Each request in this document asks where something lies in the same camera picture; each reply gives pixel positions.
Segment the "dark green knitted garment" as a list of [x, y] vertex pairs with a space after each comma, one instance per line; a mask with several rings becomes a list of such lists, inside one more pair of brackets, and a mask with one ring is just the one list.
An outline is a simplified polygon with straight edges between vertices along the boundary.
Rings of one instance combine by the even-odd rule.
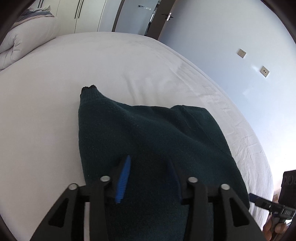
[[106, 206], [115, 240], [182, 240], [188, 207], [177, 197], [168, 160], [208, 187], [230, 185], [245, 206], [247, 189], [226, 138], [204, 108], [129, 106], [95, 86], [80, 95], [79, 151], [85, 182], [111, 173], [130, 155], [123, 200]]

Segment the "white bed mattress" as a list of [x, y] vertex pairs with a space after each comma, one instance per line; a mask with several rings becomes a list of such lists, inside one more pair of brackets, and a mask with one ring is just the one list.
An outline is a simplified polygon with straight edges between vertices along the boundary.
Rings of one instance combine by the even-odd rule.
[[83, 184], [80, 92], [95, 85], [128, 105], [198, 106], [220, 126], [248, 192], [273, 197], [273, 178], [250, 124], [200, 68], [152, 38], [92, 32], [57, 37], [1, 71], [1, 216], [29, 240], [59, 195]]

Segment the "dark brown door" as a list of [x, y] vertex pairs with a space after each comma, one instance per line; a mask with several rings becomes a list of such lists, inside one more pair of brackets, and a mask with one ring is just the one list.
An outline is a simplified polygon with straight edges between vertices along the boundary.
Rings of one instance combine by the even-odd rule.
[[173, 17], [174, 0], [121, 1], [112, 32], [129, 33], [158, 39], [166, 22]]

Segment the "beige rolled duvet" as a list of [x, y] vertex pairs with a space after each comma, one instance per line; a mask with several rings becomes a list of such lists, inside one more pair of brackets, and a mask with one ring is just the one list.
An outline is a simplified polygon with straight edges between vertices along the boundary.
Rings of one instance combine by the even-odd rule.
[[1, 70], [56, 38], [59, 30], [59, 20], [52, 14], [50, 5], [26, 9], [1, 43]]

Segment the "silver wall socket plate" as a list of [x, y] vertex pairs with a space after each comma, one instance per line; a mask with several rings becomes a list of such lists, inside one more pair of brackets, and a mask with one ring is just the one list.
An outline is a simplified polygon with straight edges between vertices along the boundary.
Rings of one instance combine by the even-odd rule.
[[237, 54], [238, 54], [241, 58], [244, 58], [245, 55], [246, 55], [246, 52], [245, 52], [244, 50], [242, 50], [242, 49], [239, 49], [238, 52], [237, 52]]
[[262, 66], [262, 68], [260, 69], [260, 73], [261, 73], [264, 77], [267, 77], [267, 76], [269, 75], [270, 71], [269, 71], [266, 67]]

